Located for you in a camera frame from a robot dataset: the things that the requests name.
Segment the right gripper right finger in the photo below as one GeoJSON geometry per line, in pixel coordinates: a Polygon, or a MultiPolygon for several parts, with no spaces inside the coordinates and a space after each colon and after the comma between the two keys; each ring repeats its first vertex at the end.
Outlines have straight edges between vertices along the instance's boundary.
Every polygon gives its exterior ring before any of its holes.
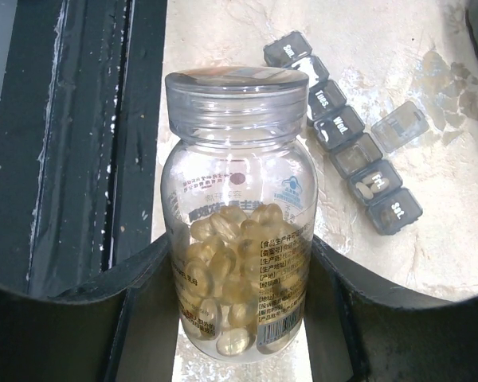
{"type": "Polygon", "coordinates": [[[319,237],[304,324],[314,381],[478,381],[478,295],[450,302],[407,289],[319,237]]]}

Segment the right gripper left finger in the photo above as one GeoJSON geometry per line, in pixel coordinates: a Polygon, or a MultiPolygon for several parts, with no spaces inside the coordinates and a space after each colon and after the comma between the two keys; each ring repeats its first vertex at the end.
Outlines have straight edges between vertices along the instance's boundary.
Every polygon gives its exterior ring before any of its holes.
{"type": "Polygon", "coordinates": [[[52,298],[0,286],[0,381],[168,381],[178,334],[170,243],[52,298]]]}

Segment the grey weekly pill organizer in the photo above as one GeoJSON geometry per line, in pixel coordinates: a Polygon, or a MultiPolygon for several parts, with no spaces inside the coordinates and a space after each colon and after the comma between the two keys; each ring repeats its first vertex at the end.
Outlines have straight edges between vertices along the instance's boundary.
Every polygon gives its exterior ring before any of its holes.
{"type": "Polygon", "coordinates": [[[266,45],[263,54],[270,67],[308,76],[308,125],[378,234],[392,236],[417,221],[422,207],[384,156],[429,129],[423,112],[408,101],[367,129],[301,32],[266,45]]]}

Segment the clear pill bottle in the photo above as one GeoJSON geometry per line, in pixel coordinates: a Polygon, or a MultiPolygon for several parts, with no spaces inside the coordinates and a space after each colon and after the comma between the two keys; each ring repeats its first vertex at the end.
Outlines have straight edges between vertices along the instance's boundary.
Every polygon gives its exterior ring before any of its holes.
{"type": "Polygon", "coordinates": [[[181,138],[163,167],[161,199],[190,341],[238,364],[285,349],[303,321],[318,199],[297,133],[181,138]]]}

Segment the clear bottle lid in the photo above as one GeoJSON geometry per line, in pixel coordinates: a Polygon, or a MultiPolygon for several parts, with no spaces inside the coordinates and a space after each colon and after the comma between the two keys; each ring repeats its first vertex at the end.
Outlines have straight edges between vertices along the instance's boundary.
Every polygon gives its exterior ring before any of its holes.
{"type": "Polygon", "coordinates": [[[306,122],[308,76],[271,67],[221,66],[165,78],[170,130],[209,146],[294,139],[306,122]]]}

